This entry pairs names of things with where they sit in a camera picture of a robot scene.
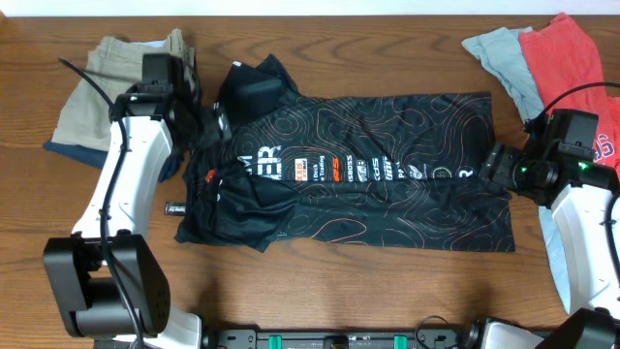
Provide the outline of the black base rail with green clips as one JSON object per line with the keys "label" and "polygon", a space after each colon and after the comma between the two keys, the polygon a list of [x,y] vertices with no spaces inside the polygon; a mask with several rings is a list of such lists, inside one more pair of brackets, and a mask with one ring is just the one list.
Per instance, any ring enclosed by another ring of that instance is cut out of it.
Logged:
{"label": "black base rail with green clips", "polygon": [[206,349],[417,349],[479,348],[483,338],[479,321],[462,328],[439,316],[423,319],[410,331],[296,332],[259,329],[210,330],[201,337],[159,334],[143,340],[145,348]]}

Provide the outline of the folded navy blue garment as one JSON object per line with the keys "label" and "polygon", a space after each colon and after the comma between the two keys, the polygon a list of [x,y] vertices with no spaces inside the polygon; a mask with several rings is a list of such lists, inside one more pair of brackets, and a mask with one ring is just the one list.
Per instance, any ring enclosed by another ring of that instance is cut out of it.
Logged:
{"label": "folded navy blue garment", "polygon": [[[43,149],[54,152],[70,159],[79,161],[88,166],[101,169],[106,162],[108,153],[106,151],[83,147],[81,145],[70,145],[47,141],[43,144]],[[159,182],[171,179],[180,169],[184,157],[182,155],[171,155],[165,162],[159,177]]]}

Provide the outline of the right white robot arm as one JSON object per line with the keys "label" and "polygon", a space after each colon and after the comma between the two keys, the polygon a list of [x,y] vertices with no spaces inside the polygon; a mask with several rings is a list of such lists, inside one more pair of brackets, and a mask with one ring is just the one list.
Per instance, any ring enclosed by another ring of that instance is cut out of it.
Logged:
{"label": "right white robot arm", "polygon": [[593,163],[584,148],[554,141],[535,152],[497,143],[480,175],[550,209],[563,244],[570,299],[568,319],[549,333],[488,318],[472,328],[473,347],[618,347],[616,172]]}

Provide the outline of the folded khaki shorts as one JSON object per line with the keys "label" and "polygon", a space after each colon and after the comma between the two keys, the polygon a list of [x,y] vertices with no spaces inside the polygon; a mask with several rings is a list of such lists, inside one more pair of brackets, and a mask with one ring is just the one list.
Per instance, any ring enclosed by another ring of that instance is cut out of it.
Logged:
{"label": "folded khaki shorts", "polygon": [[[127,43],[107,36],[88,52],[86,70],[111,100],[141,81],[142,59],[147,53],[168,53],[185,65],[185,80],[197,88],[196,51],[187,46],[182,31],[174,29],[162,42]],[[51,141],[107,151],[110,144],[109,105],[81,80],[62,108]]]}

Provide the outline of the red printed t-shirt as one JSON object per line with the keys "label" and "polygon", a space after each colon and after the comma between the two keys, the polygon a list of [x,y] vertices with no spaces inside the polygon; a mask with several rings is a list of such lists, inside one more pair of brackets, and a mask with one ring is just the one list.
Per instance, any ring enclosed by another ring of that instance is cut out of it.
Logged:
{"label": "red printed t-shirt", "polygon": [[[605,80],[594,41],[566,14],[540,31],[519,35],[527,66],[542,102],[547,106],[562,93]],[[602,87],[577,91],[559,101],[560,109],[588,111],[599,117],[593,148],[594,161],[619,168],[619,99]]]}

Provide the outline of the black cycling jersey with logos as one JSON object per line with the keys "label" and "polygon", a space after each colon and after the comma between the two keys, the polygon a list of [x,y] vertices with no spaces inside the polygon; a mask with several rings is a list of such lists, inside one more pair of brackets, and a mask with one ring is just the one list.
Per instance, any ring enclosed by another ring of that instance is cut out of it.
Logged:
{"label": "black cycling jersey with logos", "polygon": [[178,242],[515,249],[510,194],[480,178],[487,92],[309,97],[268,56],[232,64],[214,109],[231,134],[191,153]]}

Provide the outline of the grey t-shirt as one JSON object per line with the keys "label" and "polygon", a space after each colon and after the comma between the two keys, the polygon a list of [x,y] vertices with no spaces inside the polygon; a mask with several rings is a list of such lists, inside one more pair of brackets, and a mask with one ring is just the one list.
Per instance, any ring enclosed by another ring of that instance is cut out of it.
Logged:
{"label": "grey t-shirt", "polygon": [[[520,34],[531,31],[531,27],[501,27],[461,42],[461,45],[479,60],[484,70],[501,82],[514,101],[523,123],[543,110],[543,101],[519,42]],[[561,234],[550,209],[539,206],[538,216],[553,282],[565,311],[569,312],[570,281]]]}

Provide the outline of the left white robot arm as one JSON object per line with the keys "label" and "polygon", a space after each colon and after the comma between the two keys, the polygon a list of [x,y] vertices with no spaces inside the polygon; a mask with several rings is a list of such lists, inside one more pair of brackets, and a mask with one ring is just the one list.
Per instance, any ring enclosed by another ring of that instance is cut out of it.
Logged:
{"label": "left white robot arm", "polygon": [[111,143],[92,198],[43,259],[66,332],[104,348],[203,348],[202,319],[171,302],[147,244],[159,175],[177,145],[227,140],[219,105],[192,113],[173,93],[121,94],[110,105]]}

